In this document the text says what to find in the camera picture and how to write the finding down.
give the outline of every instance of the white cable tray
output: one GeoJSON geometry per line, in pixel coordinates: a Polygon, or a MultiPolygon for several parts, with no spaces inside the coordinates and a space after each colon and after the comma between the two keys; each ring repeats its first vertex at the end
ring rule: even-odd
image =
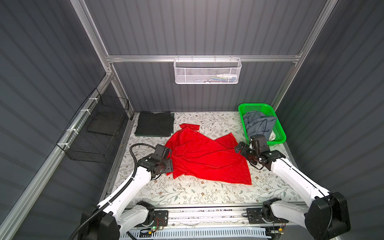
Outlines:
{"type": "Polygon", "coordinates": [[[177,84],[236,84],[241,61],[239,58],[175,58],[177,84]]]}
{"type": "MultiPolygon", "coordinates": [[[[140,230],[129,231],[137,239],[202,239],[202,238],[271,238],[265,235],[265,229],[259,227],[225,227],[225,228],[173,228],[154,232],[152,237],[139,237],[140,230]]],[[[120,236],[119,240],[131,240],[128,234],[120,236]]]]}

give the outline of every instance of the gray corrugated wall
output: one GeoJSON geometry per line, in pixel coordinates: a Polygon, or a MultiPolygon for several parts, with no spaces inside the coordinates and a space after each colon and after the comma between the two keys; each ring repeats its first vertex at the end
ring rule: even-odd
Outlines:
{"type": "MultiPolygon", "coordinates": [[[[299,53],[325,0],[87,0],[110,55],[299,53]]],[[[238,84],[178,85],[171,63],[115,63],[135,111],[271,104],[291,63],[243,63],[238,84]]]]}
{"type": "Polygon", "coordinates": [[[235,111],[271,104],[292,63],[243,63],[238,84],[176,84],[173,63],[114,63],[135,111],[235,111]]]}
{"type": "Polygon", "coordinates": [[[384,214],[384,1],[339,1],[277,115],[299,168],[348,200],[352,230],[384,214]]]}
{"type": "MultiPolygon", "coordinates": [[[[1,1],[0,39],[2,222],[105,71],[69,1],[1,1]]],[[[43,228],[44,219],[60,219],[65,204],[81,213],[95,192],[102,191],[87,182],[101,183],[104,172],[96,164],[64,159],[22,229],[43,228]],[[78,185],[84,188],[83,197],[72,191],[78,185]],[[38,218],[32,224],[33,216],[38,218]]],[[[73,223],[79,222],[76,217],[73,223]]],[[[52,228],[62,227],[65,224],[58,223],[52,228]]]]}
{"type": "Polygon", "coordinates": [[[297,54],[325,0],[86,0],[110,55],[297,54]]]}

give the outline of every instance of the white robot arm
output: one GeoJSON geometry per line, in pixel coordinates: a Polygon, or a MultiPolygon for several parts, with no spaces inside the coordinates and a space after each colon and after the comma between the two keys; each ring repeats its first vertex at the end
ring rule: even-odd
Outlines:
{"type": "Polygon", "coordinates": [[[316,240],[328,240],[351,229],[347,201],[338,192],[331,193],[318,185],[277,150],[270,151],[264,135],[251,136],[251,145],[241,142],[235,151],[257,168],[260,164],[281,177],[305,201],[296,205],[274,198],[263,202],[266,222],[283,218],[306,228],[316,240]]]}
{"type": "Polygon", "coordinates": [[[129,149],[135,163],[131,175],[97,207],[83,212],[81,225],[72,233],[70,240],[78,234],[81,240],[114,240],[138,224],[150,225],[154,220],[154,206],[144,201],[123,213],[133,197],[156,175],[173,172],[172,151],[158,144],[133,144],[129,149]],[[153,154],[136,160],[132,148],[145,145],[155,149],[153,154]]]}
{"type": "MultiPolygon", "coordinates": [[[[173,172],[172,151],[157,145],[155,152],[138,162],[135,171],[105,200],[95,208],[83,212],[81,225],[71,235],[72,240],[79,234],[81,240],[118,239],[123,233],[138,224],[150,225],[154,219],[154,206],[139,202],[134,208],[123,213],[132,198],[154,176],[173,172]]],[[[252,166],[261,164],[289,184],[305,201],[307,206],[296,205],[275,198],[263,202],[260,214],[266,222],[278,218],[299,224],[306,228],[316,240],[328,240],[350,230],[349,215],[345,198],[338,192],[330,193],[299,171],[277,150],[270,151],[264,135],[251,137],[251,145],[241,142],[235,152],[243,155],[252,166]]]]}

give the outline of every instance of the black wire basket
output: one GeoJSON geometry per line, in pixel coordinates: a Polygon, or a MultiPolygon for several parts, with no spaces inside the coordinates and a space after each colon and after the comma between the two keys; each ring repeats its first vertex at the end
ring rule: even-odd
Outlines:
{"type": "Polygon", "coordinates": [[[71,160],[113,162],[129,120],[129,103],[125,98],[99,94],[84,111],[66,142],[57,145],[71,160]]]}

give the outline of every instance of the red cloth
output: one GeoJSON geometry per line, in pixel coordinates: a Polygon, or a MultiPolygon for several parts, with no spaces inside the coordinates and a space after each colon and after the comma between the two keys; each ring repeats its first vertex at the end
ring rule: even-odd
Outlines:
{"type": "Polygon", "coordinates": [[[182,129],[166,144],[172,150],[174,178],[184,174],[213,181],[252,184],[246,159],[235,153],[238,143],[232,133],[212,140],[197,132],[199,125],[184,123],[180,127],[182,129]]]}

